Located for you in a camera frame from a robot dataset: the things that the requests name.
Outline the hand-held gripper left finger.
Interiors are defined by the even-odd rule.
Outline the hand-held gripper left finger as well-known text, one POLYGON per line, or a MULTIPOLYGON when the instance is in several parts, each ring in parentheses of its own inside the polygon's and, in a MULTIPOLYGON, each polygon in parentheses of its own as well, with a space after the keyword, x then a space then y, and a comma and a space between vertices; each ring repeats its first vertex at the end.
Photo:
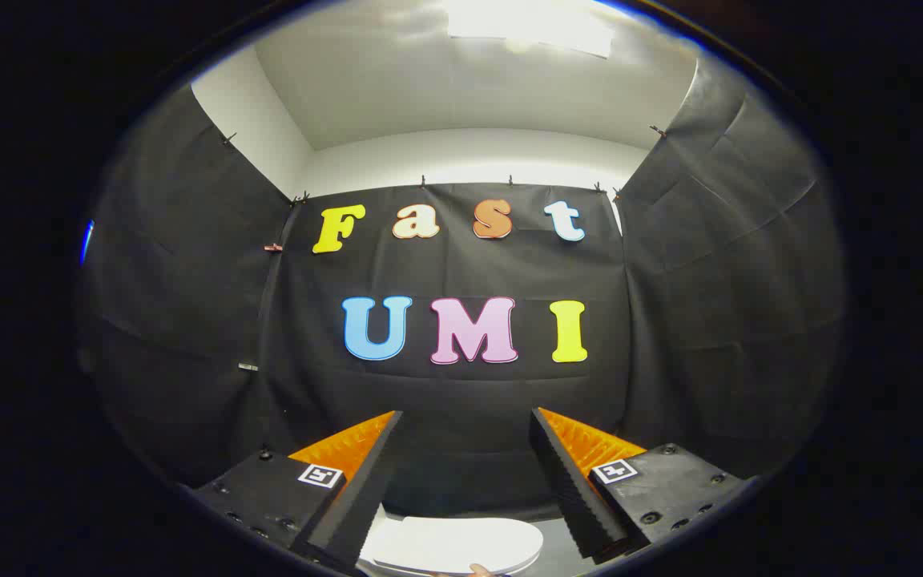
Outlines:
POLYGON ((190 489, 189 501, 273 558, 355 576, 398 465, 403 416, 390 410, 290 455, 262 450, 190 489))

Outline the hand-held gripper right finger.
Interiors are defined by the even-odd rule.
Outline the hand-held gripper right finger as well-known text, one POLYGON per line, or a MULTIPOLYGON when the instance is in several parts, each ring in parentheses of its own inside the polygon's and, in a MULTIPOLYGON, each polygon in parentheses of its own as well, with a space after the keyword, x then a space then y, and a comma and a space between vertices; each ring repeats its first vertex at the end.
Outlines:
POLYGON ((750 479, 663 443, 641 448, 545 408, 529 442, 579 554, 641 563, 707 529, 750 495, 750 479))

